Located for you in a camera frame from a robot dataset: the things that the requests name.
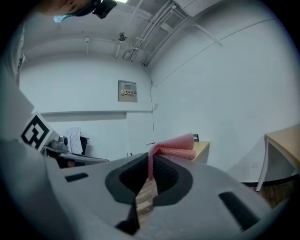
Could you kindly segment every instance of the pink cloth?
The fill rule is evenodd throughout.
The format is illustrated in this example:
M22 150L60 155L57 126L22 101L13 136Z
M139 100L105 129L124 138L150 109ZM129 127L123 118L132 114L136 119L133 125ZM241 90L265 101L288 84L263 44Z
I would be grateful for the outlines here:
M194 136L189 133L164 142L156 143L148 153L148 178L153 180L153 155L167 154L193 160L196 157L194 148Z

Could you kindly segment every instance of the electrical panel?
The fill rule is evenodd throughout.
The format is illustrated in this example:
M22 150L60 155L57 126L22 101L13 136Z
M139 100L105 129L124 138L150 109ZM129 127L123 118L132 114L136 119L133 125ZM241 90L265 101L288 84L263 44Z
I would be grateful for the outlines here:
M137 103L137 89L135 82L119 80L118 102Z

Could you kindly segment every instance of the desk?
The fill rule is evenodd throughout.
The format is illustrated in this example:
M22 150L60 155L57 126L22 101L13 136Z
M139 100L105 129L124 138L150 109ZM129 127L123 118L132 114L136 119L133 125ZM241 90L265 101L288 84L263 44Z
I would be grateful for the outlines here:
M210 146L210 142L194 142L194 151L196 152L196 157L194 160L199 160L205 150L207 150Z
M300 124L268 133L265 139L265 156L262 165L262 172L258 180L256 191L259 191L264 182L269 165L269 144L272 144L300 173Z

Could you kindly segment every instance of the floor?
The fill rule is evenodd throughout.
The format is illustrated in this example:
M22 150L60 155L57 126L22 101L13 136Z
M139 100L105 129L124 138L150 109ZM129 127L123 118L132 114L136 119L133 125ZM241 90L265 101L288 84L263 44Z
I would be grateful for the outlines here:
M292 195L295 185L296 180L274 186L263 186L257 194L260 194L270 204L271 208L275 208L284 199ZM139 217L140 226L149 218L153 209L152 200L157 195L155 181L150 182L147 180L139 195L136 197L137 215Z

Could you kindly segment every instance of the sign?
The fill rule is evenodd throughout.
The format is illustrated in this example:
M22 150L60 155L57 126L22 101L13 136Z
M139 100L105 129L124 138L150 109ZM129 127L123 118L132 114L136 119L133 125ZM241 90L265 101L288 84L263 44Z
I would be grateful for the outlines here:
M132 96L133 97L133 94L134 94L134 92L132 90L126 90L126 89L121 90L122 96Z

